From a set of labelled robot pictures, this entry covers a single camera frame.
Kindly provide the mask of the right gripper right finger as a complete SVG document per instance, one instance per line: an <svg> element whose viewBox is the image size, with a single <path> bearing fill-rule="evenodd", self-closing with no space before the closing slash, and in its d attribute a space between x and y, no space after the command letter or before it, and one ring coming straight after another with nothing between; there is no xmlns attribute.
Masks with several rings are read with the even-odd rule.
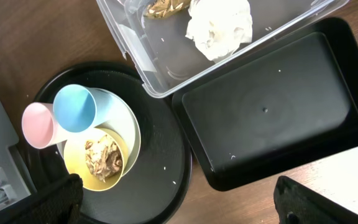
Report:
<svg viewBox="0 0 358 224"><path fill-rule="evenodd" d="M358 223L358 214L287 176L278 178L273 200L280 224Z"/></svg>

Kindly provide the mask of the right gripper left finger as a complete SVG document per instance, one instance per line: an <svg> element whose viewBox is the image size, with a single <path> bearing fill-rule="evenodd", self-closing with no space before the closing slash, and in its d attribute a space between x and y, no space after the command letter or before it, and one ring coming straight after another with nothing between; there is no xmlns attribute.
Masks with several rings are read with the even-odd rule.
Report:
<svg viewBox="0 0 358 224"><path fill-rule="evenodd" d="M77 223L83 201L83 181L70 174L0 211L0 224Z"/></svg>

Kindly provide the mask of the yellow plastic bowl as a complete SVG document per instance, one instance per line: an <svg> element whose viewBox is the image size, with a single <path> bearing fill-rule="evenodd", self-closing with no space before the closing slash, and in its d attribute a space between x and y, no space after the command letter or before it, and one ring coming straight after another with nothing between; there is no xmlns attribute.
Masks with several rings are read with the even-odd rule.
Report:
<svg viewBox="0 0 358 224"><path fill-rule="evenodd" d="M116 141L122 154L124 165L122 171L103 182L93 176L86 165L85 143L87 140L98 140L105 134L111 136ZM121 177L124 175L129 153L126 143L117 133L105 128L93 128L85 131L83 134L79 134L79 136L70 138L65 144L63 157L68 172L79 175L83 180L83 187L85 189L102 192L111 189L120 181Z"/></svg>

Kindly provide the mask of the food scraps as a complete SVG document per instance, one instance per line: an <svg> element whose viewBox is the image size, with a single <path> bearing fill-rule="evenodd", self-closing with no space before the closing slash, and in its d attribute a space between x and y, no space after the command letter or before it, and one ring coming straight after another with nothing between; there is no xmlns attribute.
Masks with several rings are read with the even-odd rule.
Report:
<svg viewBox="0 0 358 224"><path fill-rule="evenodd" d="M85 161L90 173L103 182L122 171L124 165L119 146L107 134L86 141Z"/></svg>

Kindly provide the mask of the pink plastic cup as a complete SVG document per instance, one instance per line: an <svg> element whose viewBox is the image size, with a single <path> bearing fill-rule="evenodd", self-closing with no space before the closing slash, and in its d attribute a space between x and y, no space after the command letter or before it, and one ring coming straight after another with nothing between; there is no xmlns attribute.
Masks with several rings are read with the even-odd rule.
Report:
<svg viewBox="0 0 358 224"><path fill-rule="evenodd" d="M66 141L71 136L55 119L51 103L29 104L23 112L21 124L26 141L36 149Z"/></svg>

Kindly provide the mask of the blue plastic cup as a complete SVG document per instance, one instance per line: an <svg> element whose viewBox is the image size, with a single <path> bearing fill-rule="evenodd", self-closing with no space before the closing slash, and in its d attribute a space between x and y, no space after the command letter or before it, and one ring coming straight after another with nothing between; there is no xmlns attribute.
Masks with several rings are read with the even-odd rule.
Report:
<svg viewBox="0 0 358 224"><path fill-rule="evenodd" d="M106 91L70 84L56 94L53 113L63 129L80 133L107 121L113 104L113 98Z"/></svg>

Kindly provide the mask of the white napkin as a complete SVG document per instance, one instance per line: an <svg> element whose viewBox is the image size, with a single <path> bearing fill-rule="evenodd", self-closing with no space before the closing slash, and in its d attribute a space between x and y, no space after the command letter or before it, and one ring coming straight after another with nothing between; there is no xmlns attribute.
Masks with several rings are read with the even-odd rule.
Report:
<svg viewBox="0 0 358 224"><path fill-rule="evenodd" d="M210 61L230 57L253 38L248 0L196 0L189 6L191 19L185 37Z"/></svg>

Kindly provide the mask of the gold foil wrapper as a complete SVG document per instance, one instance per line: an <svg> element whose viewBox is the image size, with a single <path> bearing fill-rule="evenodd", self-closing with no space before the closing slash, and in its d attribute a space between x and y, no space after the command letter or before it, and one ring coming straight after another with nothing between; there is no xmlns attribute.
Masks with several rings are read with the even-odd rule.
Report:
<svg viewBox="0 0 358 224"><path fill-rule="evenodd" d="M156 0L146 7L144 16L151 19L170 17L186 9L190 3L191 0Z"/></svg>

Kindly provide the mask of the grey plate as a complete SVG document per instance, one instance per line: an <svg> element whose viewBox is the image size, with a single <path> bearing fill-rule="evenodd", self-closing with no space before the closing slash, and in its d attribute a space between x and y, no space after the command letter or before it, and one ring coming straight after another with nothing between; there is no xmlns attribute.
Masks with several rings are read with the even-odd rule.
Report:
<svg viewBox="0 0 358 224"><path fill-rule="evenodd" d="M110 91L101 88L97 89L109 93L114 100L114 104L109 119L94 128L109 129L122 137L128 147L129 153L128 162L124 170L124 175L126 175L134 166L140 152L141 137L139 123L134 112L123 99Z"/></svg>

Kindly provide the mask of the round black tray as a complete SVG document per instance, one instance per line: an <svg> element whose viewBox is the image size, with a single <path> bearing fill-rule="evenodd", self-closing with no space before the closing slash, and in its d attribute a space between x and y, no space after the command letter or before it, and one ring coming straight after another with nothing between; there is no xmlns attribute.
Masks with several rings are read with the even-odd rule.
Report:
<svg viewBox="0 0 358 224"><path fill-rule="evenodd" d="M113 188L83 191L79 223L166 223L180 207L191 179L191 149L171 107L149 96L132 68L86 62L57 73L34 100L52 103L58 90L79 84L108 90L123 99L140 126L140 153Z"/></svg>

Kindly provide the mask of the black rectangular tray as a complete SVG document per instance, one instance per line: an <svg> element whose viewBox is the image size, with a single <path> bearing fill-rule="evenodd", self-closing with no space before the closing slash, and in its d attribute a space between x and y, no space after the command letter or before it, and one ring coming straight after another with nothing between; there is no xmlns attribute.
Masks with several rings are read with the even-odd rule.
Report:
<svg viewBox="0 0 358 224"><path fill-rule="evenodd" d="M177 91L212 188L227 191L358 146L358 44L329 17Z"/></svg>

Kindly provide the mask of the clear plastic bin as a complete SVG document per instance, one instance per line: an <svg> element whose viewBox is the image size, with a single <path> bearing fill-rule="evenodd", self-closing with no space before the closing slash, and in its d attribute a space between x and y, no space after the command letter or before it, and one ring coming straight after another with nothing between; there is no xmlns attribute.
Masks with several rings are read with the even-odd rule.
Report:
<svg viewBox="0 0 358 224"><path fill-rule="evenodd" d="M97 0L123 57L131 57L145 91L165 98L208 73L307 26L347 4L348 0L250 0L253 37L219 63L209 61L186 38L190 16L181 11L167 19L147 19L149 1Z"/></svg>

